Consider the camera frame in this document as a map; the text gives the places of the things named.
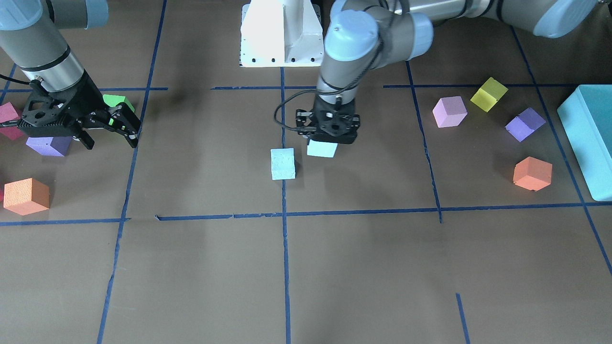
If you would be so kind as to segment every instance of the block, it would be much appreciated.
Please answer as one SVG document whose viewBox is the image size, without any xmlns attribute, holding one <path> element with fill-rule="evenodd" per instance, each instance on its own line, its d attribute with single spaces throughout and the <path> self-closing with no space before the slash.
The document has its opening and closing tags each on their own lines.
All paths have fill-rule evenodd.
<svg viewBox="0 0 612 344">
<path fill-rule="evenodd" d="M 543 126 L 544 123 L 546 123 L 544 118 L 532 108 L 528 108 L 517 117 L 514 117 L 506 126 L 506 130 L 508 130 L 519 142 L 523 142 L 527 136 L 534 133 L 539 127 Z"/>
<path fill-rule="evenodd" d="M 49 187 L 34 178 L 4 185 L 4 208 L 22 216 L 49 209 Z"/>
<path fill-rule="evenodd" d="M 49 157 L 65 157 L 72 137 L 30 137 L 26 141 L 28 147 L 40 155 Z"/>
<path fill-rule="evenodd" d="M 463 121 L 468 111 L 461 96 L 440 98 L 433 108 L 433 117 L 438 128 L 456 127 Z"/>
<path fill-rule="evenodd" d="M 549 186 L 553 176 L 553 165 L 533 157 L 521 161 L 514 168 L 514 184 L 527 190 L 538 191 Z"/>
<path fill-rule="evenodd" d="M 19 118 L 21 118 L 21 110 L 16 109 L 10 102 L 0 106 L 0 123 Z M 0 133 L 11 140 L 16 140 L 24 135 L 16 127 L 0 128 Z"/>
<path fill-rule="evenodd" d="M 558 113 L 596 201 L 612 201 L 612 85 L 579 85 Z"/>
<path fill-rule="evenodd" d="M 271 149 L 272 180 L 295 179 L 296 163 L 293 148 Z"/>
<path fill-rule="evenodd" d="M 103 94 L 102 99 L 109 107 L 116 107 L 117 105 L 119 105 L 119 103 L 126 103 L 127 106 L 132 109 L 132 112 L 136 111 L 134 110 L 132 103 L 130 103 L 130 100 L 128 100 L 128 98 L 124 97 L 123 95 Z"/>
<path fill-rule="evenodd" d="M 337 143 L 309 140 L 306 154 L 312 157 L 333 158 L 336 154 L 336 148 L 338 148 Z"/>
<path fill-rule="evenodd" d="M 471 102 L 485 112 L 489 112 L 506 92 L 508 92 L 508 89 L 504 85 L 493 78 L 489 78 L 478 91 L 476 91 Z"/>
</svg>

